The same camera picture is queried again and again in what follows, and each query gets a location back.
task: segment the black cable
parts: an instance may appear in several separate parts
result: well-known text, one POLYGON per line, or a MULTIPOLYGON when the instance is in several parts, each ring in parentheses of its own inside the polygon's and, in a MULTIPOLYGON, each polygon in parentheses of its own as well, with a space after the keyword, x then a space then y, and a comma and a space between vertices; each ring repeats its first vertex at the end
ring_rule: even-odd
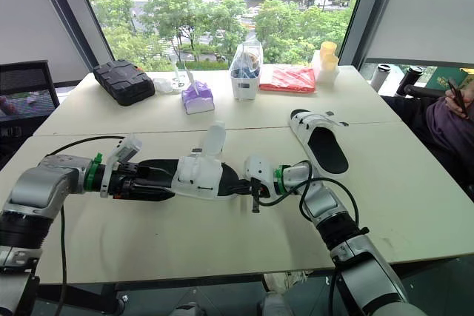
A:
POLYGON ((62 283, 61 283, 61 295, 59 296, 58 307, 54 316, 61 314, 62 306, 66 300, 66 288, 67 288, 67 264, 66 264, 66 243, 65 243, 65 229, 66 229, 66 217, 64 216, 64 206, 61 207, 61 263, 62 263, 62 283))
POLYGON ((336 278, 338 277, 338 269, 334 268, 333 276, 331 277, 331 284, 329 286, 329 300, 327 303, 327 314, 328 316, 333 316, 333 301, 334 301, 334 288, 336 287, 336 278))
MULTIPOLYGON (((83 144, 84 142, 94 141, 94 140, 104 140, 108 138, 114 138, 117 140, 123 140, 124 136, 94 136, 85 138, 83 140, 74 141, 70 144, 67 144, 63 147, 59 147, 55 151, 52 151, 49 155, 57 155, 61 151, 64 151, 67 148, 75 146, 77 144, 83 144)), ((59 296, 58 307, 56 308, 55 316, 61 314, 62 306, 66 300, 66 290, 67 290, 67 264, 66 264, 66 243, 65 243, 65 229, 66 229, 66 217, 64 215, 64 205, 61 207, 61 267, 62 267, 62 282, 61 282, 61 294, 59 296)))
POLYGON ((306 163, 308 165, 308 179, 307 179, 306 187, 304 188, 303 194, 301 194, 301 197, 299 199, 298 208, 299 208, 299 212, 301 213, 301 216, 303 216, 306 220, 311 222, 310 217, 307 215, 307 213, 303 209, 303 203, 304 203, 304 198, 306 198, 306 194, 308 193, 308 190, 310 190, 310 186, 311 186, 310 179, 313 176, 313 165, 308 160, 304 160, 299 163, 306 163))
POLYGON ((117 140, 123 140, 125 137, 124 136, 94 136, 94 137, 89 137, 85 138, 84 140, 79 140, 79 141, 74 141, 70 144, 67 144, 66 146, 58 148, 56 151, 52 151, 49 155, 57 155, 61 151, 64 151, 65 149, 75 146, 77 144, 83 144, 84 142, 89 142, 89 141, 94 141, 94 140, 104 140, 107 138, 114 138, 117 140))
POLYGON ((287 192, 285 192, 282 196, 280 196, 278 199, 274 200, 274 201, 271 201, 269 203, 262 203, 261 201, 259 201, 258 199, 254 198, 254 200, 259 204, 259 205, 262 205, 262 206, 275 206, 276 204, 278 203, 281 203, 285 198, 287 198, 288 196, 290 196, 291 194, 293 194, 294 192, 297 192, 297 190, 299 188, 301 188, 303 185, 305 184, 310 184, 312 182, 315 182, 315 181, 329 181, 331 183, 334 183, 335 185, 341 187, 341 189, 343 189, 347 196, 349 196, 349 199, 351 201, 351 203, 353 204, 353 207, 354 207, 354 220, 355 220, 355 224, 358 226, 358 207, 357 207, 357 203, 356 203, 356 200, 355 198, 353 197, 352 193, 348 190, 348 188, 346 188, 342 183, 339 183, 337 180, 335 179, 331 179, 331 178, 325 178, 325 177, 316 177, 316 178, 311 178, 311 179, 308 179, 306 181, 302 181, 300 184, 298 185, 295 185, 293 188, 291 188, 290 190, 288 190, 287 192))

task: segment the white table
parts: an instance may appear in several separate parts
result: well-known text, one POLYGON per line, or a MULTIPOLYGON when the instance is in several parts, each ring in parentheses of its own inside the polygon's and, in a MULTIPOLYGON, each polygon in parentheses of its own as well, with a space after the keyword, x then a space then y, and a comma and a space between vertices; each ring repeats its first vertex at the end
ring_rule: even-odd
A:
MULTIPOLYGON (((270 72, 270 66, 264 71, 270 72)), ((294 109, 334 112, 334 119, 350 124, 399 121, 372 87, 352 66, 341 67, 334 88, 317 85, 313 94, 265 92, 254 101, 233 98, 227 71, 194 72, 209 84, 216 109, 187 115, 180 95, 154 95, 129 107, 118 105, 89 74, 35 135, 98 135, 117 132, 175 132, 207 130, 215 121, 228 129, 288 127, 294 109)), ((168 76, 173 73, 151 73, 168 76)))
MULTIPOLYGON (((177 158, 198 146, 203 132, 139 134, 133 158, 177 158)), ((358 202, 361 226, 389 262, 474 253, 474 205, 401 122, 336 127, 350 164, 341 180, 358 202)), ((0 203, 15 180, 44 154, 83 138, 30 138, 0 172, 0 203)), ((94 157, 114 140, 72 147, 94 157)), ((306 158, 289 128, 228 130, 222 160, 241 172, 253 153, 275 165, 306 158)), ((334 188, 348 209, 344 193, 334 188)), ((192 278, 333 267, 314 227, 298 212, 298 197, 251 212, 249 196, 212 202, 174 197, 164 202, 113 201, 98 193, 71 195, 65 203, 68 282, 192 278)), ((44 243, 38 273, 61 280, 59 219, 44 243)))

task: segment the white wall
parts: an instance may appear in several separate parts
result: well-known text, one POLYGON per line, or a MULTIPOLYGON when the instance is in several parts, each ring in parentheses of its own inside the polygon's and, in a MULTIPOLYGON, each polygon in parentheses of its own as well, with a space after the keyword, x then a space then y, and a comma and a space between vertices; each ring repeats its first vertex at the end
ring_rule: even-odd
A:
POLYGON ((55 83, 89 72, 50 0, 0 0, 0 64, 40 59, 55 83))
POLYGON ((389 0, 368 58, 474 64, 474 0, 389 0))

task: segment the smartphone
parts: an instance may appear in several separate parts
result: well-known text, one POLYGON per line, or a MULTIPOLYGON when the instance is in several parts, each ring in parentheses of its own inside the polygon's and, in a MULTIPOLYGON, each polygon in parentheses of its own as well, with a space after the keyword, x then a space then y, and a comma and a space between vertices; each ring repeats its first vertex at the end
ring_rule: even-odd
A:
POLYGON ((462 113, 465 114, 466 117, 468 117, 466 105, 464 105, 464 99, 462 98, 462 94, 458 88, 458 85, 452 79, 448 79, 447 83, 450 85, 451 91, 455 96, 454 101, 462 109, 462 113))

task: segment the black case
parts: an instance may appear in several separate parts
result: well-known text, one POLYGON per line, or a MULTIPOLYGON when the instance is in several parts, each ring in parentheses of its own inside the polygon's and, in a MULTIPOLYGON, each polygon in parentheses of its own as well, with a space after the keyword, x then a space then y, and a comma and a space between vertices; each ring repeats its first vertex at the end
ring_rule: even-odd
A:
POLYGON ((124 59, 94 67, 93 73, 100 85, 120 105, 131 105, 155 94, 150 77, 124 59))

